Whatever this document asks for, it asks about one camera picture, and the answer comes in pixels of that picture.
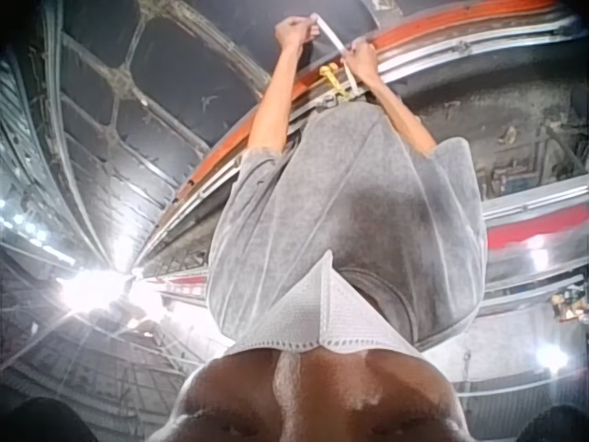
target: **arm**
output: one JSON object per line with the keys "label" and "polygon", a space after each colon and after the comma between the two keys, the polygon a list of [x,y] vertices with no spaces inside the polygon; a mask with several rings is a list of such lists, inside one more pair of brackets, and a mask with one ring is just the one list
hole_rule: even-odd
{"label": "arm", "polygon": [[352,72],[375,94],[397,132],[419,152],[431,154],[436,147],[435,140],[420,119],[381,80],[375,47],[364,40],[355,41],[344,58]]}
{"label": "arm", "polygon": [[318,28],[308,17],[289,17],[276,26],[276,39],[282,52],[254,117],[248,148],[267,147],[278,152],[283,150],[296,65],[303,51],[303,44],[317,35]]}

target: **hand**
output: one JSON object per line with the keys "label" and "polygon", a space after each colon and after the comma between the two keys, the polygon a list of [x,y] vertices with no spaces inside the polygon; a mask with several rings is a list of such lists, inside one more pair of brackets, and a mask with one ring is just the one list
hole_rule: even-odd
{"label": "hand", "polygon": [[293,48],[301,52],[303,44],[319,35],[319,26],[311,17],[289,17],[276,25],[275,31],[276,40],[283,50]]}
{"label": "hand", "polygon": [[378,74],[378,58],[376,48],[365,38],[356,39],[352,43],[352,50],[343,54],[343,59],[352,71],[365,85],[372,87],[381,82]]}

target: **yellow clip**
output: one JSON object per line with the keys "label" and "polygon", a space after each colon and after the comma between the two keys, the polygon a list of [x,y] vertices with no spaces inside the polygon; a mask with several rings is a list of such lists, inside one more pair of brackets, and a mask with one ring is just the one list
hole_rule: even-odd
{"label": "yellow clip", "polygon": [[338,66],[335,63],[330,63],[319,68],[319,75],[326,77],[338,94],[340,94],[345,99],[350,99],[350,94],[348,94],[348,92],[346,92],[345,89],[341,87],[340,80],[338,80],[338,78],[334,75],[334,72],[337,70]]}

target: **overhead light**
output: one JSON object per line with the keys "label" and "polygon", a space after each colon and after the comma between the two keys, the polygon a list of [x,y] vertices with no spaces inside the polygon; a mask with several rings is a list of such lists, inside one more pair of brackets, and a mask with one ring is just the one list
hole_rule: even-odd
{"label": "overhead light", "polygon": [[144,269],[143,267],[135,267],[131,270],[131,274],[139,279],[144,277]]}
{"label": "overhead light", "polygon": [[549,266],[549,251],[546,249],[532,250],[532,261],[537,272],[546,270]]}
{"label": "overhead light", "polygon": [[141,308],[150,320],[160,322],[166,316],[162,296],[156,290],[147,289],[144,284],[133,284],[129,291],[129,301]]}
{"label": "overhead light", "polygon": [[111,271],[84,271],[73,279],[58,278],[62,300],[73,311],[107,308],[123,292],[126,277]]}
{"label": "overhead light", "polygon": [[121,235],[113,244],[114,267],[121,273],[127,272],[129,261],[133,255],[133,240]]}
{"label": "overhead light", "polygon": [[548,344],[538,348],[536,353],[538,363],[556,374],[569,363],[569,357],[557,345]]}
{"label": "overhead light", "polygon": [[133,329],[136,329],[138,325],[139,325],[139,321],[136,320],[135,318],[131,318],[129,320],[129,322],[127,323],[127,328],[133,330]]}
{"label": "overhead light", "polygon": [[544,235],[535,235],[532,238],[528,238],[525,241],[525,244],[529,249],[537,250],[537,249],[542,249],[544,247],[545,242],[546,242],[546,237]]}
{"label": "overhead light", "polygon": [[57,257],[59,260],[67,262],[70,265],[75,264],[74,258],[72,258],[71,256],[67,256],[65,253],[61,253],[60,251],[54,249],[52,246],[43,246],[43,250]]}
{"label": "overhead light", "polygon": [[199,336],[213,339],[225,348],[229,348],[235,343],[221,333],[208,308],[176,301],[172,306],[170,318],[179,326],[193,330]]}

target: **skin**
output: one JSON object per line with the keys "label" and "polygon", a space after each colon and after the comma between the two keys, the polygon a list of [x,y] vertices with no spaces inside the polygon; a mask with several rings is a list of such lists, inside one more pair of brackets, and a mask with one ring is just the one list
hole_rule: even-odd
{"label": "skin", "polygon": [[[282,151],[303,45],[318,35],[308,17],[276,27],[283,48],[248,148]],[[435,141],[377,73],[374,46],[356,41],[344,58],[418,151]],[[428,362],[382,350],[350,355],[259,349],[215,359],[183,386],[153,442],[471,441],[452,385]]]}

